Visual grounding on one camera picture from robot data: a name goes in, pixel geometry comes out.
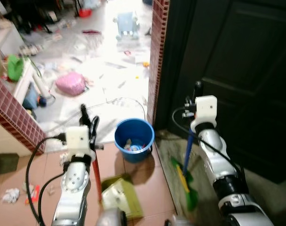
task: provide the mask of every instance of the orange object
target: orange object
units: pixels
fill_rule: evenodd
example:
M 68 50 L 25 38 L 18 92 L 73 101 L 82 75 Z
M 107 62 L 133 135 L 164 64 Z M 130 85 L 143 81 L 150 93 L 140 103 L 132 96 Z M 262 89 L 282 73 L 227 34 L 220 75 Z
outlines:
M 37 202 L 38 201 L 38 199 L 39 199 L 39 190 L 40 190 L 40 186 L 36 185 L 36 187 L 35 187 L 35 189 L 33 191 L 33 194 L 31 195 L 32 202 Z M 26 198 L 25 203 L 29 204 L 29 199 L 28 198 Z
M 149 67 L 149 65 L 150 65 L 150 64 L 149 64 L 148 62 L 143 62 L 143 66 L 144 66 L 144 67 Z
M 88 17 L 92 14 L 92 10 L 90 8 L 82 8 L 79 10 L 79 17 Z

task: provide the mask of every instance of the green dustpan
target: green dustpan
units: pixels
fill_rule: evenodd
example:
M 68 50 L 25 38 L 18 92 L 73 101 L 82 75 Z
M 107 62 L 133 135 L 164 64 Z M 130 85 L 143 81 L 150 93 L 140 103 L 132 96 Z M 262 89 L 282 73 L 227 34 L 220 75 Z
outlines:
M 103 181 L 101 186 L 102 205 L 105 210 L 118 207 L 126 213 L 128 219 L 143 217 L 129 174 L 109 178 Z

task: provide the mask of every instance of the blue object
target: blue object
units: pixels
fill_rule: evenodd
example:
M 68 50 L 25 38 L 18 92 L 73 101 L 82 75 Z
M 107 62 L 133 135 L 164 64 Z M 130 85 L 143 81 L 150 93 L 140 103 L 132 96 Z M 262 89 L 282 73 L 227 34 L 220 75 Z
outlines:
M 138 16 L 135 11 L 119 13 L 117 17 L 114 18 L 114 22 L 118 24 L 118 35 L 116 36 L 117 40 L 121 40 L 124 32 L 127 34 L 132 33 L 133 39 L 138 39 Z
M 46 100 L 46 98 L 44 98 L 43 96 L 40 96 L 39 105 L 40 105 L 41 107 L 46 107 L 46 106 L 47 106 L 47 100 Z
M 142 119 L 126 119 L 117 125 L 114 143 L 122 152 L 123 158 L 131 163 L 144 160 L 152 152 L 155 134 L 152 126 Z M 131 140 L 130 150 L 124 149 Z
M 31 82 L 29 85 L 28 92 L 22 103 L 22 106 L 28 110 L 36 109 L 37 108 L 37 97 L 38 97 L 38 93 L 35 89 L 35 86 Z
M 192 145 L 193 145 L 193 139 L 194 137 L 192 135 L 188 136 L 188 143 L 187 143 L 187 150 L 186 150 L 186 156 L 185 156 L 185 163 L 184 163 L 184 167 L 182 169 L 182 175 L 186 176 L 187 174 L 187 168 L 188 168 L 188 163 L 189 163 L 189 158 L 190 158 L 190 154 L 191 154 L 191 149 L 192 149 Z

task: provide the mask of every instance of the tiled floor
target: tiled floor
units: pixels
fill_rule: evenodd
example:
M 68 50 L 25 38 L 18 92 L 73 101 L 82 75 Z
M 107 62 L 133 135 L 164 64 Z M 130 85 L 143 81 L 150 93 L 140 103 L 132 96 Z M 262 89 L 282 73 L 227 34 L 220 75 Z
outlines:
M 30 169 L 30 181 L 35 185 L 43 184 L 51 177 L 62 172 L 59 166 L 59 153 L 49 153 L 36 157 Z M 165 219 L 175 213 L 163 169 L 154 146 L 152 155 L 139 164 L 124 161 L 114 143 L 105 144 L 103 151 L 97 151 L 101 179 L 125 172 L 131 175 L 138 195 L 144 218 L 129 220 L 129 226 L 163 226 Z M 25 180 L 25 169 L 29 157 L 19 159 L 16 172 L 0 176 L 0 226 L 36 226 L 30 207 L 25 205 L 26 194 L 22 191 L 22 182 Z M 87 197 L 88 210 L 85 220 L 86 226 L 94 226 L 102 206 L 98 203 L 96 182 L 93 172 L 90 174 L 91 189 Z M 53 181 L 55 193 L 49 196 L 47 192 L 42 199 L 42 213 L 44 221 L 50 225 L 56 204 L 60 197 L 60 179 Z M 17 187 L 21 195 L 15 204 L 3 203 L 1 197 L 6 189 Z

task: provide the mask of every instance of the green cloth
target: green cloth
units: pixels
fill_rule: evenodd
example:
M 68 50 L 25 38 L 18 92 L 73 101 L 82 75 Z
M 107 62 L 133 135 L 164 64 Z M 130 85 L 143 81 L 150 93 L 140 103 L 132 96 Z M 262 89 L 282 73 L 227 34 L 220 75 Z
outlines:
M 18 81 L 22 76 L 22 71 L 24 69 L 24 61 L 15 55 L 9 55 L 8 57 L 8 77 L 12 81 Z

